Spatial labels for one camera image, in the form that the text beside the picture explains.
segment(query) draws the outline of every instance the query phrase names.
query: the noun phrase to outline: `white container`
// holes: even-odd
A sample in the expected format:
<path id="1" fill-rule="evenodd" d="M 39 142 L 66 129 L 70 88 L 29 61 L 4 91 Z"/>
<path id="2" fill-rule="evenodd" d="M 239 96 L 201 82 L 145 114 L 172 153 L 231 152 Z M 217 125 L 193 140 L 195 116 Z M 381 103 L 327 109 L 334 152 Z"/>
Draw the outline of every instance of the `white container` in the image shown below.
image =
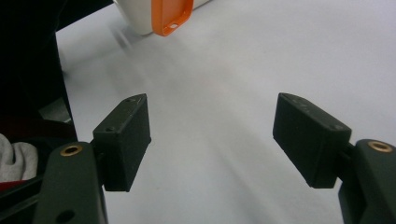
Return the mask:
<path id="1" fill-rule="evenodd" d="M 113 0 L 123 18 L 140 35 L 152 32 L 151 0 Z M 194 0 L 196 8 L 209 0 Z"/>

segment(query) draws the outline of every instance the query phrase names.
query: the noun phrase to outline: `gray fabric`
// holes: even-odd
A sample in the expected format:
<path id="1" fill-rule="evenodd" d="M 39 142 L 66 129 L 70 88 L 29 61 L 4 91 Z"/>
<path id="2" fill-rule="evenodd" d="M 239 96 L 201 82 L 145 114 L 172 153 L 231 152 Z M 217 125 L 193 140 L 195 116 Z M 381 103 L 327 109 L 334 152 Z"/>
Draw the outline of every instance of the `gray fabric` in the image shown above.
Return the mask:
<path id="1" fill-rule="evenodd" d="M 27 143 L 11 145 L 8 139 L 0 134 L 0 182 L 35 177 L 37 161 L 37 150 L 34 146 Z"/>

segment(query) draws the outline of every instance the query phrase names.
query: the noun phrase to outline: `brass screw insert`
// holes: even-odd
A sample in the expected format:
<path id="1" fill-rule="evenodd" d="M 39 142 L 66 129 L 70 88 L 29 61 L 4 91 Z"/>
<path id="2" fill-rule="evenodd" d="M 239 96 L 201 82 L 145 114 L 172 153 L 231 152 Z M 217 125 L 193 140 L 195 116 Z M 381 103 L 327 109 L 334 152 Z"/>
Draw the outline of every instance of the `brass screw insert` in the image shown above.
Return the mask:
<path id="1" fill-rule="evenodd" d="M 80 151 L 82 151 L 82 146 L 79 145 L 68 146 L 62 149 L 61 156 L 65 156 L 65 157 L 74 156 L 78 154 Z"/>
<path id="2" fill-rule="evenodd" d="M 382 142 L 371 141 L 368 143 L 368 145 L 372 149 L 380 151 L 380 152 L 392 152 L 393 151 L 393 148 L 390 145 L 382 143 Z"/>

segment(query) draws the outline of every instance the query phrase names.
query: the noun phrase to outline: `white table surface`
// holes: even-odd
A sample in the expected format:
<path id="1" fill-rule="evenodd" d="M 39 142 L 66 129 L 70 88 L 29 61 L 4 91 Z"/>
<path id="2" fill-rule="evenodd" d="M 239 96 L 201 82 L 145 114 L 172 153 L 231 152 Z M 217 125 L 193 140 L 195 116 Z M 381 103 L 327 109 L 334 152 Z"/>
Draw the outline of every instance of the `white table surface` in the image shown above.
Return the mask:
<path id="1" fill-rule="evenodd" d="M 148 95 L 152 143 L 110 223 L 342 223 L 274 141 L 279 92 L 396 144 L 396 2 L 213 0 L 168 37 L 114 6 L 58 32 L 81 141 L 124 98 Z"/>

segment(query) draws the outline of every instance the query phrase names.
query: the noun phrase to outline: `orange plastic part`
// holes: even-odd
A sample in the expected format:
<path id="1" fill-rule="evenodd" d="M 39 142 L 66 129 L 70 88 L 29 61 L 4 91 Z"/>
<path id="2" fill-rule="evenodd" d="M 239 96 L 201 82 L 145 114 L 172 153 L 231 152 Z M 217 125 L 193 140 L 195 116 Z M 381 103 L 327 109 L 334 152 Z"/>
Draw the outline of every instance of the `orange plastic part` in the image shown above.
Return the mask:
<path id="1" fill-rule="evenodd" d="M 187 21 L 193 0 L 151 0 L 151 26 L 157 35 L 167 36 Z"/>

